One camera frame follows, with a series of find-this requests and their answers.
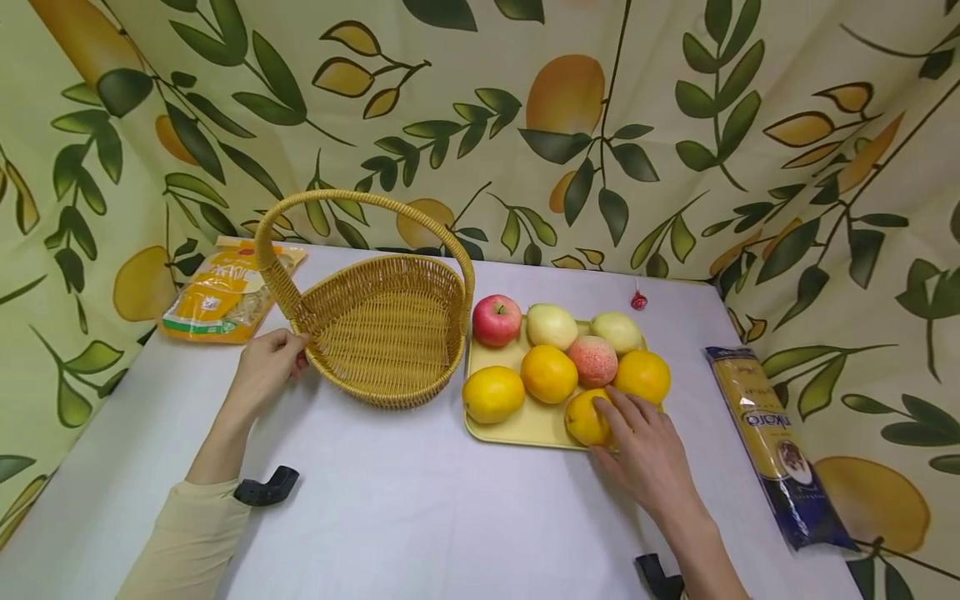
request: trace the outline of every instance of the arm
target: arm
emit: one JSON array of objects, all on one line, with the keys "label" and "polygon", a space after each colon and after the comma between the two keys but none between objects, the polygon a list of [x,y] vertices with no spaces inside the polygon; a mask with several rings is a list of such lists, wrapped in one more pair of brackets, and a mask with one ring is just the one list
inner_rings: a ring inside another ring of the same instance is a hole
[{"label": "arm", "polygon": [[279,329],[244,348],[227,399],[186,480],[170,490],[118,599],[213,598],[250,516],[233,498],[247,438],[287,378],[306,367],[305,345]]},{"label": "arm", "polygon": [[610,424],[619,460],[590,450],[603,470],[663,532],[677,557],[690,600],[747,600],[716,523],[693,485],[684,445],[673,422],[646,400],[607,388],[613,404],[593,404]]}]

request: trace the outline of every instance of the pasta package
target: pasta package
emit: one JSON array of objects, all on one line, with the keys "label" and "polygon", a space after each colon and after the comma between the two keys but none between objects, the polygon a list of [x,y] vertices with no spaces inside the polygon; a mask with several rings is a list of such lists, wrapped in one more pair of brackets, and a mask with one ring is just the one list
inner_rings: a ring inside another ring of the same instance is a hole
[{"label": "pasta package", "polygon": [[[293,273],[303,248],[274,245],[280,264]],[[253,241],[217,239],[216,252],[190,277],[159,319],[167,335],[190,342],[244,344],[256,332],[274,299],[256,268]]]},{"label": "pasta package", "polygon": [[790,418],[754,352],[716,347],[706,352],[787,542],[795,550],[824,542],[856,550],[817,473],[793,439]]}]

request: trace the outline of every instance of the human hand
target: human hand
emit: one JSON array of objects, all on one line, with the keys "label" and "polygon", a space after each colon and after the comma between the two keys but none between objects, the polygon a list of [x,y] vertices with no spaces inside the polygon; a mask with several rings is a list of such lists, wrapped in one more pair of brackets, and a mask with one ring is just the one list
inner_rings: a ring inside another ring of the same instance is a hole
[{"label": "human hand", "polygon": [[308,337],[277,329],[253,338],[240,353],[236,375],[221,414],[252,424],[270,405],[290,377],[307,367],[303,349]]},{"label": "human hand", "polygon": [[709,518],[673,421],[650,402],[621,394],[613,386],[607,387],[607,394],[613,405],[600,397],[593,399],[593,405],[610,424],[620,455],[617,460],[606,448],[592,446],[590,451],[603,470],[661,530]]}]

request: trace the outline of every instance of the sleeve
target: sleeve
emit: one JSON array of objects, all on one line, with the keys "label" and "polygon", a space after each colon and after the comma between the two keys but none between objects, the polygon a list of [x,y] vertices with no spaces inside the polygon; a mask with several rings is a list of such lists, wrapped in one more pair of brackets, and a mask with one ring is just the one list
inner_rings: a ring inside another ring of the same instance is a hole
[{"label": "sleeve", "polygon": [[213,598],[250,516],[233,497],[237,485],[174,486],[117,600]]}]

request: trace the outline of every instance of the yellow tray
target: yellow tray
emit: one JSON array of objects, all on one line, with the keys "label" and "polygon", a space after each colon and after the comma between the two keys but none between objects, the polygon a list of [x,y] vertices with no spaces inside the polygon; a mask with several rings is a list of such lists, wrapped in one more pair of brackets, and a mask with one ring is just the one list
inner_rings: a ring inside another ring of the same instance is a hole
[{"label": "yellow tray", "polygon": [[[578,321],[581,335],[589,332],[589,323]],[[527,317],[523,316],[520,325],[519,337],[503,348],[488,348],[470,337],[469,355],[467,357],[467,377],[470,377],[484,367],[501,365],[516,372],[520,371],[520,362],[531,348],[527,338]],[[577,387],[571,397],[580,394],[584,389]],[[523,406],[510,417],[493,425],[478,423],[464,412],[464,422],[467,431],[477,440],[493,442],[495,444],[538,445],[548,448],[567,448],[570,450],[586,450],[570,437],[564,427],[563,404],[548,405],[533,398],[529,394],[523,400]]]}]

